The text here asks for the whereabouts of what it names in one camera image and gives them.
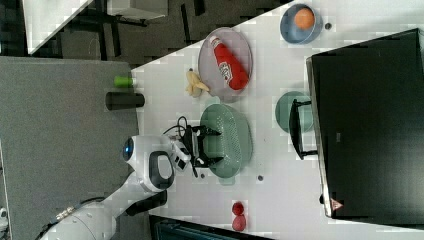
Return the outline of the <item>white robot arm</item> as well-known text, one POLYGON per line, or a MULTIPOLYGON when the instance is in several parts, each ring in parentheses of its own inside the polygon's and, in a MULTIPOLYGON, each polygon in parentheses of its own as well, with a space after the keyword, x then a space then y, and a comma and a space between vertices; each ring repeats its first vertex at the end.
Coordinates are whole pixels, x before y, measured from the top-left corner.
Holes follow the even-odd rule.
POLYGON ((196 170, 219 162, 219 157, 210 158, 203 150, 205 137, 219 134, 206 126, 187 125, 181 136, 128 138, 122 156, 133 172, 123 185, 106 198, 87 199, 62 211, 36 240, 110 240, 116 233, 117 218, 135 204, 166 192, 177 169, 191 166, 196 170))

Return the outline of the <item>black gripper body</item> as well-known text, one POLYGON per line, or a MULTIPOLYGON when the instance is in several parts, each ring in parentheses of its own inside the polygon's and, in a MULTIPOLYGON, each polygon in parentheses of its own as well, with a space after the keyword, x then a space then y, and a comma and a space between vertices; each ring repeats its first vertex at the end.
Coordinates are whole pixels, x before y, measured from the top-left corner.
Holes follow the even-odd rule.
POLYGON ((187 126, 183 135, 183 144, 191 155, 190 162, 194 167, 202 167, 204 164, 202 159, 203 139, 201 126, 187 126))

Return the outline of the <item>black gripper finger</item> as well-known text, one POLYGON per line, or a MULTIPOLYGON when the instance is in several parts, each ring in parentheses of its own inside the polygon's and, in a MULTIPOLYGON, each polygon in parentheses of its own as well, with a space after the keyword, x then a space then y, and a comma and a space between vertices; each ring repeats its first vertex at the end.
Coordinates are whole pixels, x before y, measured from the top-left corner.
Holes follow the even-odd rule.
POLYGON ((209 168, 210 166, 220 162, 222 160, 222 157, 214 157, 214 158, 199 158, 198 159, 198 166, 201 168, 209 168))
POLYGON ((204 125, 200 127, 200 133, 202 136, 219 136, 220 135, 220 132, 213 130, 212 128, 204 126, 204 125))

